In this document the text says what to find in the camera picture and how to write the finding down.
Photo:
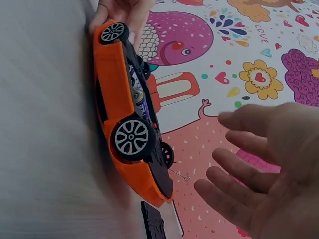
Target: silver rim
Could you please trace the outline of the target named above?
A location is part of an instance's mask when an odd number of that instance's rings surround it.
[[[124,32],[124,25],[122,23],[114,23],[102,32],[101,39],[103,41],[114,41],[119,38]]]
[[[132,119],[116,130],[115,147],[124,155],[135,155],[145,148],[148,138],[149,132],[145,124]]]

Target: yellow flower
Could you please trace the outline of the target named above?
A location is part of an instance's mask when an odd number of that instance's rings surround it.
[[[262,100],[270,97],[271,99],[278,98],[278,92],[282,91],[284,86],[277,80],[277,71],[272,67],[267,67],[262,60],[256,60],[254,64],[245,62],[243,64],[245,71],[239,73],[239,77],[246,81],[245,89],[248,93],[257,93]]]

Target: battery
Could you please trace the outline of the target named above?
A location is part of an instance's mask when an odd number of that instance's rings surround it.
[[[130,72],[130,78],[131,78],[131,84],[132,84],[133,90],[135,89],[142,90],[140,81],[132,65],[129,65],[129,72]]]
[[[149,108],[145,99],[144,92],[139,89],[134,89],[133,94],[134,94],[135,103],[140,108],[142,112],[142,116],[146,119],[149,119],[150,113],[149,113]]]

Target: car window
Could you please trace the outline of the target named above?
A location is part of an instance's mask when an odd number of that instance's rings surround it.
[[[98,111],[101,117],[101,121],[105,122],[108,120],[108,116],[106,114],[105,105],[103,101],[102,91],[101,91],[101,85],[99,79],[96,80],[95,85],[95,94],[96,94],[96,103],[98,106]]]

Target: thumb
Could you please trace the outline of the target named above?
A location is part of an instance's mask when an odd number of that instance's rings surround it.
[[[90,23],[89,32],[91,35],[93,35],[94,30],[102,25],[108,17],[108,9],[106,6],[99,3],[98,9],[96,10],[96,13]]]
[[[150,9],[153,7],[155,0],[138,0],[133,6],[126,19],[126,25],[130,32],[138,35],[139,30],[142,28],[145,18]]]

